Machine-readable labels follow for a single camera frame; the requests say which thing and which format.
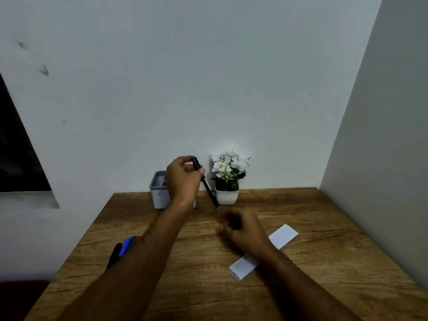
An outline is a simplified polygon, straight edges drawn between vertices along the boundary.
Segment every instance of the gray plastic container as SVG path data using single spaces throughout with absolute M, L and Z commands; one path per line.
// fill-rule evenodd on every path
M 152 192 L 153 205 L 155 209 L 163 209 L 168 206 L 171 201 L 165 181 L 166 170 L 155 172 L 152 182 L 150 183 L 150 191 Z M 196 199 L 193 202 L 193 207 L 196 207 Z

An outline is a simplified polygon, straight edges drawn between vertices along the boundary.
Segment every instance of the hand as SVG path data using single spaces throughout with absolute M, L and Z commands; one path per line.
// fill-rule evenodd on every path
M 190 162 L 192 157 L 189 155 L 176 158 L 169 164 L 165 174 L 171 203 L 186 210 L 193 207 L 201 178 L 205 173 L 205 169 L 202 167 L 195 171 L 193 165 L 185 164 Z
M 277 250 L 270 242 L 257 215 L 244 210 L 234 210 L 227 214 L 237 216 L 241 220 L 241 228 L 239 230 L 232 229 L 230 222 L 222 225 L 222 230 L 226 237 L 241 250 L 259 260 L 264 260 L 269 254 Z

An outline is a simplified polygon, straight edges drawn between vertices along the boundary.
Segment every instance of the flower pot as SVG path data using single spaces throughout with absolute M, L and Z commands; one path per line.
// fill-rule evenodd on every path
M 215 196 L 220 205 L 233 205 L 238 199 L 239 190 L 237 191 L 221 191 L 215 190 Z

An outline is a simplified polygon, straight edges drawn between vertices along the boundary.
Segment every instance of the paper note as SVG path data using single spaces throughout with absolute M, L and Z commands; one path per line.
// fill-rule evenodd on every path
M 294 231 L 287 224 L 284 224 L 269 236 L 269 240 L 272 242 L 275 248 L 281 249 L 288 242 L 294 239 L 296 235 L 298 235 L 296 231 Z M 239 258 L 237 261 L 235 261 L 235 263 L 229 267 L 229 270 L 237 280 L 241 280 L 246 275 L 251 273 L 258 265 L 259 262 L 254 257 L 246 254 L 242 258 Z

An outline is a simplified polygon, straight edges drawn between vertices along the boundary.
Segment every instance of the wood grain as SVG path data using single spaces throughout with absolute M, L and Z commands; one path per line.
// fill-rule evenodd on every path
M 428 320 L 426 293 L 316 188 L 242 190 L 235 207 L 256 212 L 268 234 L 283 224 L 299 232 L 283 252 L 365 320 Z M 114 194 L 26 320 L 55 320 L 104 272 L 115 244 L 158 214 L 150 193 Z M 242 253 L 218 235 L 218 215 L 200 192 L 144 320 L 281 320 L 259 273 L 230 274 Z

